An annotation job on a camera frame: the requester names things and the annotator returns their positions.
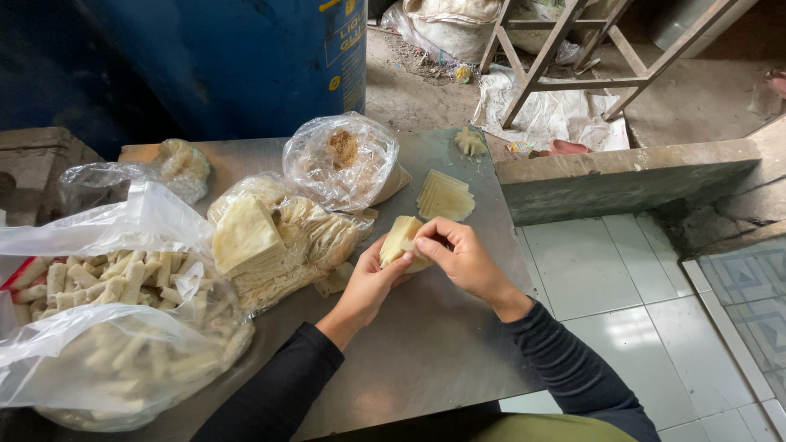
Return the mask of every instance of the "person's right hand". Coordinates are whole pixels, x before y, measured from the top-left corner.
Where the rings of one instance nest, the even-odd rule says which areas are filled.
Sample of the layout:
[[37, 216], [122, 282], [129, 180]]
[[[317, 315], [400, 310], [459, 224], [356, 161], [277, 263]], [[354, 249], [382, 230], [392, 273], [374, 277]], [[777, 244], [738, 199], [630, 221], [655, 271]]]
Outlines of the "person's right hand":
[[470, 226], [434, 218], [417, 231], [415, 246], [455, 285], [486, 301], [502, 321], [521, 319], [532, 308], [532, 300], [505, 277]]

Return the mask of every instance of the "bag of dough sheets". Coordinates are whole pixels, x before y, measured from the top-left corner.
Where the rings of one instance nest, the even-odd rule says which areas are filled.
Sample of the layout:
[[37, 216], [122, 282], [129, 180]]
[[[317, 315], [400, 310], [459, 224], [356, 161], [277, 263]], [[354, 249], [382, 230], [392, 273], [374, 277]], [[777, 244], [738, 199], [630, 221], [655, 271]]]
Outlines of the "bag of dough sheets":
[[0, 286], [0, 407], [131, 430], [226, 372], [254, 327], [217, 278], [213, 234], [166, 187], [139, 181], [128, 201], [0, 228], [0, 262], [22, 261]]
[[330, 212], [274, 172], [248, 176], [213, 202], [213, 253], [256, 315], [327, 277], [368, 237], [373, 219]]
[[353, 111], [301, 126], [284, 147], [284, 176], [328, 210], [359, 213], [412, 181], [398, 158], [393, 133]]
[[210, 163], [195, 145], [170, 138], [151, 162], [90, 163], [69, 168], [57, 180], [66, 215], [125, 201], [132, 180], [164, 184], [189, 206], [208, 194]]

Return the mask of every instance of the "stainless steel table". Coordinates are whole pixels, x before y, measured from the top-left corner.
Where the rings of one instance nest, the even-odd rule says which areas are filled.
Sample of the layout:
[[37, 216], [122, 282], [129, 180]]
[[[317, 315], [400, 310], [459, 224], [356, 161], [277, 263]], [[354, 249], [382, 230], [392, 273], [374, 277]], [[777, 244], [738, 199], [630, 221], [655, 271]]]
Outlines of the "stainless steel table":
[[[475, 211], [465, 223], [475, 228], [494, 261], [516, 286], [534, 294], [524, 257], [488, 155], [478, 164], [458, 154], [457, 130], [398, 132], [399, 161], [413, 181], [377, 205], [380, 218], [362, 250], [390, 230], [398, 215], [416, 215], [415, 198], [429, 169], [469, 183]], [[246, 175], [281, 171], [287, 138], [198, 142], [215, 172], [210, 203]], [[150, 160], [155, 145], [126, 146], [121, 160]], [[58, 440], [188, 440], [224, 400], [240, 388], [303, 322], [317, 322], [338, 301], [324, 300], [309, 286], [255, 319], [254, 341], [226, 374], [153, 423], [113, 435], [61, 430]], [[543, 390], [496, 316], [480, 300], [456, 288], [438, 266], [394, 289], [374, 322], [358, 333], [346, 362], [327, 384], [293, 440], [384, 424], [475, 403]]]

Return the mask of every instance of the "dirt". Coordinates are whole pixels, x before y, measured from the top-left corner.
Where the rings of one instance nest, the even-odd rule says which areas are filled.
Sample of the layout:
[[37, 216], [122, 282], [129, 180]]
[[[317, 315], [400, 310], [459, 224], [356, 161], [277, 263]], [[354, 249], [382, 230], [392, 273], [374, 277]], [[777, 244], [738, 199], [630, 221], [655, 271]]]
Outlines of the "dirt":
[[399, 65], [410, 73], [424, 77], [424, 81], [434, 86], [458, 83], [456, 80], [456, 66], [440, 65], [432, 60], [421, 48], [412, 46], [403, 41], [400, 35], [388, 34], [382, 31], [371, 31], [382, 34], [382, 39], [394, 54], [392, 59], [385, 60], [387, 64]]

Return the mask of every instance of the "black long-sleeve shirt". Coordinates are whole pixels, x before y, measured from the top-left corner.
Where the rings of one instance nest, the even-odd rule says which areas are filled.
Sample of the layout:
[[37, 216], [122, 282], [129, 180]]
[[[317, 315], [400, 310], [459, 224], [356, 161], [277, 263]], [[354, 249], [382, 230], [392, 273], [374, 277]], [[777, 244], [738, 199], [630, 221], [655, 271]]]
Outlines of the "black long-sleeve shirt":
[[[542, 304], [535, 301], [522, 319], [502, 325], [564, 413], [608, 422], [639, 442], [659, 441], [644, 408], [617, 373]], [[289, 440], [342, 362], [341, 351], [305, 322], [192, 442]]]

